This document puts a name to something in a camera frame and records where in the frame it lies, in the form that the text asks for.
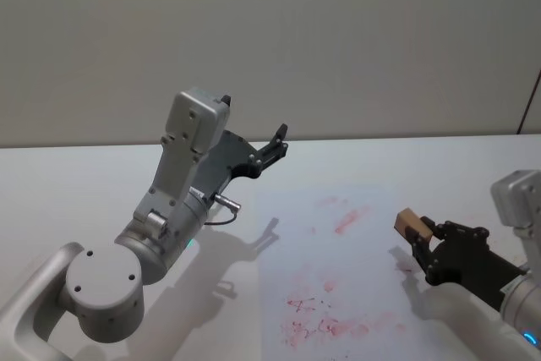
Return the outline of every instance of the wooden block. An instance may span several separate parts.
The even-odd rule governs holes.
[[[395,229],[404,238],[406,238],[406,226],[417,230],[420,236],[427,241],[432,238],[432,231],[409,207],[398,213],[395,223]]]

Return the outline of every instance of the table surface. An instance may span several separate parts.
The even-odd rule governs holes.
[[[150,185],[160,154],[158,145],[0,150],[0,304],[63,244],[110,243]],[[487,227],[492,249],[519,265],[521,245],[500,225],[489,187],[516,169],[534,168],[541,168],[537,135],[292,142],[287,158],[260,179],[228,187],[227,196],[243,205],[238,220],[199,236],[162,281],[145,288],[145,320],[128,340],[95,343],[65,315],[50,342],[76,361],[261,359],[258,266],[243,251],[261,230],[258,191],[381,185],[395,191],[401,207]],[[234,283],[234,297],[221,294],[224,281]],[[437,287],[423,295],[437,302],[452,292]],[[425,315],[441,331],[442,359],[541,359],[494,311],[471,295],[467,301],[473,308],[457,299],[457,309],[468,311],[454,319]],[[461,326],[471,324],[478,334],[462,334]]]

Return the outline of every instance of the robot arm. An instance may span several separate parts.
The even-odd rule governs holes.
[[[421,217],[430,233],[441,240],[433,251],[429,238],[414,222],[403,228],[402,235],[412,245],[413,257],[430,285],[462,285],[541,348],[541,172],[516,171],[496,182],[491,193],[501,222],[513,227],[522,240],[527,267],[514,266],[492,252],[487,244],[489,231],[482,227],[453,222],[436,225]]]
[[[230,103],[229,96],[198,89],[176,96],[156,175],[131,222],[110,246],[62,247],[22,286],[0,310],[0,359],[69,361],[46,343],[66,310],[98,342],[117,342],[137,329],[143,285],[166,275],[212,205],[236,217],[240,205],[223,195],[231,180],[258,178],[287,153],[285,124],[261,150],[224,130]]]

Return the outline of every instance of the gray wall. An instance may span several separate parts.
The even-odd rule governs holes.
[[[157,141],[175,92],[266,138],[514,133],[539,0],[0,0],[0,145]]]

